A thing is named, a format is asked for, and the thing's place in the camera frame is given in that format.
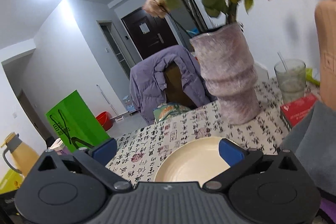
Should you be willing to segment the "pink textured vase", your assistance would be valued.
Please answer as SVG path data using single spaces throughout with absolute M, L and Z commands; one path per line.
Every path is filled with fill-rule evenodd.
M 260 112 L 254 85 L 255 61 L 238 23 L 200 34 L 190 40 L 210 94 L 218 99 L 222 117 L 244 124 Z

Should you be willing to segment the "red bucket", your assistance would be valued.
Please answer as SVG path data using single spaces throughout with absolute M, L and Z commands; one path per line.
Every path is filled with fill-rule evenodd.
M 105 131 L 108 131 L 113 126 L 113 121 L 111 120 L 111 118 L 112 118 L 111 115 L 107 111 L 100 113 L 96 117 L 96 119 L 98 120 L 98 122 Z

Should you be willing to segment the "purple puffer jacket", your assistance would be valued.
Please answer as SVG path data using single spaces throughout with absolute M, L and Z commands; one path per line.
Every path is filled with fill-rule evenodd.
M 183 46 L 175 45 L 142 60 L 130 71 L 130 96 L 135 109 L 148 125 L 154 123 L 154 109 L 167 102 L 164 70 L 172 63 L 179 69 L 181 88 L 196 107 L 217 98 L 209 93 L 195 57 Z

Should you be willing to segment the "grey refrigerator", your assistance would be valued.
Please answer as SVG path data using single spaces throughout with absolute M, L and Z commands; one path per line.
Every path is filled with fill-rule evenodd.
M 171 10 L 176 21 L 190 34 L 208 30 L 206 22 L 195 0 L 179 0 L 177 8 Z

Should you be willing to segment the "wooden chair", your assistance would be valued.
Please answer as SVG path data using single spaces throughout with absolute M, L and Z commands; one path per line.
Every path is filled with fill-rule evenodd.
M 196 109 L 196 104 L 183 91 L 182 76 L 177 64 L 175 62 L 169 64 L 163 74 L 166 81 L 165 94 L 167 103 L 178 103 L 191 110 Z

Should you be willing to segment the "dark entrance door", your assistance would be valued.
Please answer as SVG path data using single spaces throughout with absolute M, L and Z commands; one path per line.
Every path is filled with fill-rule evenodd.
M 178 44 L 166 19 L 155 18 L 138 8 L 121 21 L 142 59 Z

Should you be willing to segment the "calligraphy print tablecloth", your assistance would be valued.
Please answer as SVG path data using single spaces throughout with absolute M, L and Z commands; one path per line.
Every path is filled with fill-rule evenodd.
M 106 168 L 132 184 L 154 181 L 164 160 L 179 147 L 212 136 L 230 139 L 243 148 L 272 155 L 289 131 L 280 118 L 282 95 L 275 78 L 255 85 L 260 114 L 242 125 L 227 123 L 218 102 L 144 127 L 117 138 L 116 156 Z

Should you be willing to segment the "red small box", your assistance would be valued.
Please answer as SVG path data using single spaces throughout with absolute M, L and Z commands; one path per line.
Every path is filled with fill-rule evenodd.
M 280 119 L 289 131 L 306 117 L 317 100 L 318 98 L 310 93 L 305 97 L 280 106 Z

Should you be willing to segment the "yellow-green snack box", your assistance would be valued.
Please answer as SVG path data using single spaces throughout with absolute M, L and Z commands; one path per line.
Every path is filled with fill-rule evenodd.
M 21 187 L 24 177 L 10 169 L 2 178 L 0 183 L 0 194 L 8 193 L 17 190 Z

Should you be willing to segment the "pink laptop case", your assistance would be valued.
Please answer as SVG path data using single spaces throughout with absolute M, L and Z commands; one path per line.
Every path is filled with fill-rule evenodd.
M 335 0 L 320 1 L 315 8 L 320 55 L 320 96 L 324 104 L 335 109 Z

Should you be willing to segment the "green paper shopping bag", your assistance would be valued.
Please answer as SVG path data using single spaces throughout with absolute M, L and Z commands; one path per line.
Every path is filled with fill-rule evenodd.
M 109 139 L 78 91 L 57 103 L 46 118 L 70 152 L 80 147 L 93 148 Z

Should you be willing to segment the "purple tissue pack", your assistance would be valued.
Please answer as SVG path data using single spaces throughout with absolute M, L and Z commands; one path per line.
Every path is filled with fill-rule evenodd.
M 70 154 L 70 151 L 68 151 L 68 149 L 61 149 L 59 151 L 59 154 L 60 155 L 69 155 Z

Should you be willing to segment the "grey purple cloth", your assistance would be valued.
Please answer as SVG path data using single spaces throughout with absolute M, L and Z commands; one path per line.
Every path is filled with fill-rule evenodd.
M 335 223 L 335 111 L 317 101 L 280 147 L 295 154 L 321 192 L 322 214 Z

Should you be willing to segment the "patterned green cushion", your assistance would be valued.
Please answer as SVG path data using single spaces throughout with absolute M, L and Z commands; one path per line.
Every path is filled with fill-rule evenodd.
M 191 109 L 189 107 L 183 106 L 179 103 L 163 103 L 154 109 L 154 121 L 159 123 L 165 121 L 169 118 L 179 116 L 183 113 L 189 112 Z

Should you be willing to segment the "white flat box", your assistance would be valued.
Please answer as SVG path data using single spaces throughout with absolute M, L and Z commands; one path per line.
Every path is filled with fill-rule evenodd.
M 49 149 L 53 149 L 55 151 L 61 151 L 65 147 L 65 144 L 63 143 L 62 139 L 57 138 L 54 143 L 49 147 Z

